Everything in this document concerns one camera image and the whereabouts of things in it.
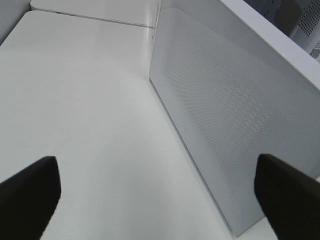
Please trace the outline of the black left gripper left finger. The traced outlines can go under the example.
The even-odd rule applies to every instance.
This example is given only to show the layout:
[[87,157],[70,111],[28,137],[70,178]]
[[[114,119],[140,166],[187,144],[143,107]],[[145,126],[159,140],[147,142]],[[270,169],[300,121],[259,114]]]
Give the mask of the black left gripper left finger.
[[39,240],[62,194],[55,156],[45,156],[0,184],[0,238]]

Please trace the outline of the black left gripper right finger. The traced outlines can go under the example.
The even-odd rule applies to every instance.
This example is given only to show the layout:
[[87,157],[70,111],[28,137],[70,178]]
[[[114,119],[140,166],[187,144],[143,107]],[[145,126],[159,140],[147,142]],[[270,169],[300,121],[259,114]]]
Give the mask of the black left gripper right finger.
[[258,156],[254,194],[279,240],[320,238],[320,183],[281,159]]

